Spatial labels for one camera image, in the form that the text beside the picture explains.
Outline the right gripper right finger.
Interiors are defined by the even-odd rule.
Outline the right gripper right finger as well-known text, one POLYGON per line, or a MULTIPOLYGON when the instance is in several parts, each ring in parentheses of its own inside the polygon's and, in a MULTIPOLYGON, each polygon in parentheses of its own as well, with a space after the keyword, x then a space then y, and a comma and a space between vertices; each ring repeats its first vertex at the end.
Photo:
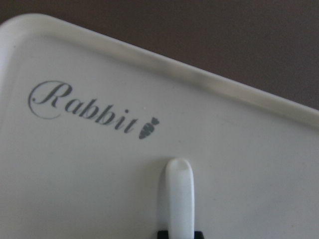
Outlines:
POLYGON ((194 232, 194 239, 205 239, 203 232, 201 231, 195 231, 194 232))

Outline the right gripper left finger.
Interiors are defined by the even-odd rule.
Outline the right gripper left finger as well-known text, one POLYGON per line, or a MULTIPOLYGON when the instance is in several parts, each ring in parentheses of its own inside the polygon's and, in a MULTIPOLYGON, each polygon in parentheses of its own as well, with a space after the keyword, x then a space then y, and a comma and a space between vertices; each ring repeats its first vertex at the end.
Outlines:
POLYGON ((157 239, 169 239, 168 231, 158 231, 157 239))

